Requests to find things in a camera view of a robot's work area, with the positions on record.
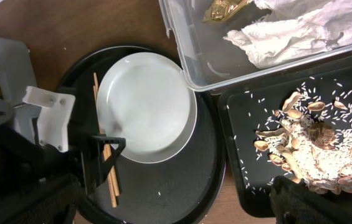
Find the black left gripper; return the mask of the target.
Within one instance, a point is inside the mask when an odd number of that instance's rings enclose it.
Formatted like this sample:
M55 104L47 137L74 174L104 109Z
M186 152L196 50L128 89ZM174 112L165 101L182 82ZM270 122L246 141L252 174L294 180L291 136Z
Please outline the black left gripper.
M125 138L98 133L92 101L78 100L71 113L67 147L28 140L15 130L14 108L0 99L0 192L13 192L38 180L72 174L92 193L108 179L119 193L115 164L126 147Z

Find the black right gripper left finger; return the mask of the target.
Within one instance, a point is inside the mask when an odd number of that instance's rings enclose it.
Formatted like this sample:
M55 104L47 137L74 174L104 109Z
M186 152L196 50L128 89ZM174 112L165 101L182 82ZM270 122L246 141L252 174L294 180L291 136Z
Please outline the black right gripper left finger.
M72 175L0 195L0 223L72 223L85 192Z

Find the food scraps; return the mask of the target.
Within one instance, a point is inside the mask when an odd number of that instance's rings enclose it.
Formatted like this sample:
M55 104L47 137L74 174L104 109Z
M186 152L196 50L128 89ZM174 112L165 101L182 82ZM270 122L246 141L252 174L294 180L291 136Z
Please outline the food scraps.
M300 91L294 91L284 101L275 111L280 127L257 130L254 147L268 151L273 165L318 194L352 194L352 130L338 131L324 116L312 118L310 113L322 112L326 104L314 101L304 113L297 108L301 99Z

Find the white round plate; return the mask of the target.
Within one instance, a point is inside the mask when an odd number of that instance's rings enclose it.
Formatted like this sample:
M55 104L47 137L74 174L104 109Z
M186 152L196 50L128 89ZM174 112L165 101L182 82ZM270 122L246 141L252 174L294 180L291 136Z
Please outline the white round plate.
M197 99L169 58L138 52L115 62L97 94L100 127L126 141L122 156L142 164L171 159L186 147L197 120Z

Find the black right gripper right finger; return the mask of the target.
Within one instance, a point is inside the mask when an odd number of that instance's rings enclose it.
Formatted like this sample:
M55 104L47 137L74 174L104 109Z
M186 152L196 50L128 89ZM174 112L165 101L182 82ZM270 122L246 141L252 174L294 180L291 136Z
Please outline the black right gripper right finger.
M282 176L275 178L270 204L276 224L352 224L352 213Z

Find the brown Nescafe Gold wrapper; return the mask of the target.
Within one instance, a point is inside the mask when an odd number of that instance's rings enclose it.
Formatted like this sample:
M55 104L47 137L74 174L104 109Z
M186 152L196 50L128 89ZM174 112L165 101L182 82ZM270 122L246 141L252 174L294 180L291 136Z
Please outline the brown Nescafe Gold wrapper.
M204 22L224 22L246 7L252 0L214 0L205 12Z

